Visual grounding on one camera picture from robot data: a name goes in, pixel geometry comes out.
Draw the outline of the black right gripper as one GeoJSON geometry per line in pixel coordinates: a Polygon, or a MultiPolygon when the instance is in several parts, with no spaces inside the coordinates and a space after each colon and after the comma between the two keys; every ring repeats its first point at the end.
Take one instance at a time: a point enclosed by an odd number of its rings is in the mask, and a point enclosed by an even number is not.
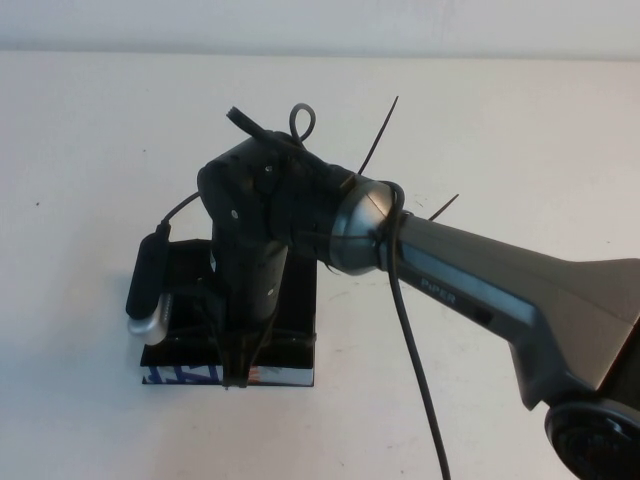
{"type": "Polygon", "coordinates": [[[225,297],[224,328],[244,328],[241,339],[233,331],[217,333],[225,388],[249,385],[251,368],[270,342],[287,255],[288,248],[278,241],[246,242],[212,226],[210,263],[225,297]]]}

